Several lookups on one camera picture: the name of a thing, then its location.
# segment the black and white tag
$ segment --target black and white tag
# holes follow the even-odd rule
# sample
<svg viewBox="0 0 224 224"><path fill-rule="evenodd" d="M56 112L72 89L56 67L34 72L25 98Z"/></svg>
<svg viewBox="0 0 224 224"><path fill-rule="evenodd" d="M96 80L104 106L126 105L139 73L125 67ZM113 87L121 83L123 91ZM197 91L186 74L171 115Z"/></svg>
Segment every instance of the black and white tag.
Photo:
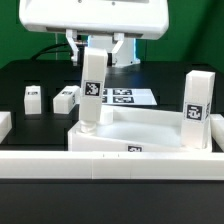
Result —
<svg viewBox="0 0 224 224"><path fill-rule="evenodd" d="M102 103L107 103L107 96L102 97Z"/></svg>
<svg viewBox="0 0 224 224"><path fill-rule="evenodd" d="M75 94L72 96L72 104L75 104Z"/></svg>
<svg viewBox="0 0 224 224"><path fill-rule="evenodd" d="M28 92L28 95L38 95L38 92Z"/></svg>
<svg viewBox="0 0 224 224"><path fill-rule="evenodd" d="M121 104L126 104L126 103L134 103L134 97L131 96L114 96L113 97L113 103L121 103Z"/></svg>
<svg viewBox="0 0 224 224"><path fill-rule="evenodd" d="M128 152L142 152L143 147L138 145L128 145Z"/></svg>
<svg viewBox="0 0 224 224"><path fill-rule="evenodd" d="M103 95L107 95L108 94L108 89L103 89Z"/></svg>
<svg viewBox="0 0 224 224"><path fill-rule="evenodd" d="M206 119L204 116L206 112L207 106L205 107L204 105L185 103L184 119L203 123Z"/></svg>
<svg viewBox="0 0 224 224"><path fill-rule="evenodd" d="M100 97L102 82L84 81L84 96Z"/></svg>
<svg viewBox="0 0 224 224"><path fill-rule="evenodd" d="M71 91L63 91L62 94L63 95L72 95L72 92Z"/></svg>
<svg viewBox="0 0 224 224"><path fill-rule="evenodd" d="M113 95L115 96L131 96L132 90L131 89L113 89Z"/></svg>

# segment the white edge rail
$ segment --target white edge rail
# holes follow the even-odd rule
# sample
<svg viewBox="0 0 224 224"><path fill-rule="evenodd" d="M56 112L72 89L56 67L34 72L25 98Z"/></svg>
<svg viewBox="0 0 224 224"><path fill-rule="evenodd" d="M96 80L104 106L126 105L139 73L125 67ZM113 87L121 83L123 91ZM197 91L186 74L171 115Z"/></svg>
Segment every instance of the white edge rail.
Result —
<svg viewBox="0 0 224 224"><path fill-rule="evenodd" d="M0 178L224 180L224 155L1 151Z"/></svg>

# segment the white rectangular block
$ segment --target white rectangular block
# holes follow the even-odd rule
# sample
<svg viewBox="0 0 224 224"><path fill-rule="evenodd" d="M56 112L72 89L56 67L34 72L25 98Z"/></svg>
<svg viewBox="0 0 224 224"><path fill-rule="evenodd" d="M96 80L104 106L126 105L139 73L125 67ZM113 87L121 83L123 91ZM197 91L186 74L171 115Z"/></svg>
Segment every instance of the white rectangular block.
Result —
<svg viewBox="0 0 224 224"><path fill-rule="evenodd" d="M106 50L85 48L79 120L97 122L100 119L107 59Z"/></svg>
<svg viewBox="0 0 224 224"><path fill-rule="evenodd" d="M40 86L27 86L24 97L25 114L41 114Z"/></svg>
<svg viewBox="0 0 224 224"><path fill-rule="evenodd" d="M11 113L0 112L0 143L12 128Z"/></svg>
<svg viewBox="0 0 224 224"><path fill-rule="evenodd" d="M69 114L80 101L80 87L66 86L54 99L54 113Z"/></svg>
<svg viewBox="0 0 224 224"><path fill-rule="evenodd" d="M187 74L184 96L181 143L206 148L215 73L191 71Z"/></svg>

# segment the black tabletop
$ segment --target black tabletop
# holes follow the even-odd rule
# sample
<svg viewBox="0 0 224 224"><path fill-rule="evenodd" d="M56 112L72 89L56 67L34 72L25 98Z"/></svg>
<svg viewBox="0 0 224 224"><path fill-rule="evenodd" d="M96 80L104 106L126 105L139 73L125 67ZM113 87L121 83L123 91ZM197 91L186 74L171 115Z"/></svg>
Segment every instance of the black tabletop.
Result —
<svg viewBox="0 0 224 224"><path fill-rule="evenodd" d="M215 71L211 113L223 113L224 75L207 64L144 62L108 68L107 88L150 88L155 110L182 111L185 77L191 70ZM0 145L6 150L67 150L67 132L78 121L79 106L69 115L53 113L53 98L69 85L80 86L82 67L70 61L13 61L0 70L0 111L11 111L13 128ZM25 87L41 86L42 114L25 115Z"/></svg>
<svg viewBox="0 0 224 224"><path fill-rule="evenodd" d="M206 64L147 62L108 68L106 87L151 88L155 110L182 111L185 76L215 71L212 113L224 112L224 76ZM53 98L80 85L81 67L67 61L14 61L0 70L0 111L11 111L13 128L0 149L67 150L67 131L78 120L53 113ZM24 114L25 87L40 85L43 113ZM223 181L177 180L0 180L0 223L221 224Z"/></svg>

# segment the cable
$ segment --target cable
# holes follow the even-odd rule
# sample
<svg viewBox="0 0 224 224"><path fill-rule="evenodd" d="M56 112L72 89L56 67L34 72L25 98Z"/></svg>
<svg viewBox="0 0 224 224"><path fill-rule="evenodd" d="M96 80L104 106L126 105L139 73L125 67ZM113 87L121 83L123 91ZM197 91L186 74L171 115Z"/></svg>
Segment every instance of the cable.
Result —
<svg viewBox="0 0 224 224"><path fill-rule="evenodd" d="M54 44L54 45L51 45L49 47L45 47L41 51L39 51L38 53L33 55L30 59L31 60L36 60L39 56L41 56L43 54L48 54L48 53L71 52L71 50L66 50L66 51L49 51L49 50L52 50L52 49L55 49L55 48L66 47L66 46L68 46L68 43Z"/></svg>

